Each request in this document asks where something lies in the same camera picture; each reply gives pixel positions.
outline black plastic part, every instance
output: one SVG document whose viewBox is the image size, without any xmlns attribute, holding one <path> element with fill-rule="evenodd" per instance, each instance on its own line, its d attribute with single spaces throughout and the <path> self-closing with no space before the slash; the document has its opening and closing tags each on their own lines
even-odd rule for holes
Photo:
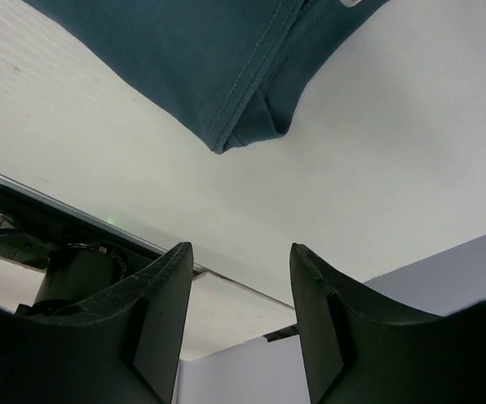
<svg viewBox="0 0 486 404">
<path fill-rule="evenodd" d="M 299 329 L 297 324 L 293 324 L 290 327 L 281 328 L 280 330 L 276 330 L 275 332 L 269 332 L 265 334 L 263 337 L 269 342 L 274 343 L 275 341 L 280 341 L 281 339 L 294 337 L 299 334 Z"/>
<path fill-rule="evenodd" d="M 0 310 L 0 404 L 168 404 L 193 278 L 178 244 L 54 316 Z"/>
<path fill-rule="evenodd" d="M 160 254 L 118 234 L 56 209 L 0 184 L 0 212 L 13 217 L 20 230 L 0 230 L 0 257 L 46 269 L 49 254 L 70 242 L 104 246 L 133 273 Z"/>
<path fill-rule="evenodd" d="M 36 306 L 68 306 L 115 284 L 122 278 L 119 262 L 93 248 L 62 248 L 50 255 L 49 267 L 35 298 Z"/>
<path fill-rule="evenodd" d="M 424 313 L 302 245 L 290 268 L 312 404 L 486 403 L 486 301 Z"/>
</svg>

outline green light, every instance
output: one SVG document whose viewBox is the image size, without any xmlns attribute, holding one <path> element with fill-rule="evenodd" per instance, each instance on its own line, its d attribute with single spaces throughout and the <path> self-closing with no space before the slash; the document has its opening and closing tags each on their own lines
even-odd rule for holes
<svg viewBox="0 0 486 404">
<path fill-rule="evenodd" d="M 112 225 L 112 226 L 116 225 L 116 218 L 113 217 L 113 216 L 108 217 L 106 221 L 107 221 L 107 223 L 109 223 L 109 225 Z"/>
</svg>

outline teal cloth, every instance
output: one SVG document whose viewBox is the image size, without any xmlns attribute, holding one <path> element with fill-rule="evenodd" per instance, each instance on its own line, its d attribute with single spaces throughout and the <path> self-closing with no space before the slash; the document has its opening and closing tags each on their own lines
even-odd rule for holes
<svg viewBox="0 0 486 404">
<path fill-rule="evenodd" d="M 310 78 L 387 2 L 24 1 L 216 153 L 285 135 Z"/>
</svg>

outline light gray wall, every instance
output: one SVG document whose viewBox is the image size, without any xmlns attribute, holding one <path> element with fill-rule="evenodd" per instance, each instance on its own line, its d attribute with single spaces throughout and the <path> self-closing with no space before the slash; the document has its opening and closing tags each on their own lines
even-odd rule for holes
<svg viewBox="0 0 486 404">
<path fill-rule="evenodd" d="M 299 338 L 254 339 L 182 362 L 178 404 L 309 404 Z"/>
<path fill-rule="evenodd" d="M 462 309 L 486 299 L 486 236 L 367 284 L 435 314 Z M 309 404 L 299 339 L 259 338 L 183 362 L 178 393 L 178 404 Z"/>
</svg>

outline white panel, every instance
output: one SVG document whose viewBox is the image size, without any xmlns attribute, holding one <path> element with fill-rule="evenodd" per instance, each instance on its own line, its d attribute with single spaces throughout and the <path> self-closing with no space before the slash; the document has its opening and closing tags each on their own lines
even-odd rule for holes
<svg viewBox="0 0 486 404">
<path fill-rule="evenodd" d="M 31 306 L 43 274 L 0 258 L 0 307 L 15 311 L 21 303 Z"/>
<path fill-rule="evenodd" d="M 210 273 L 193 280 L 182 359 L 194 360 L 296 322 L 290 307 Z"/>
<path fill-rule="evenodd" d="M 486 234 L 486 0 L 392 0 L 222 157 L 0 0 L 0 173 L 288 304 L 291 242 L 370 279 Z"/>
<path fill-rule="evenodd" d="M 178 404 L 310 404 L 299 337 L 264 338 L 180 366 Z"/>
</svg>

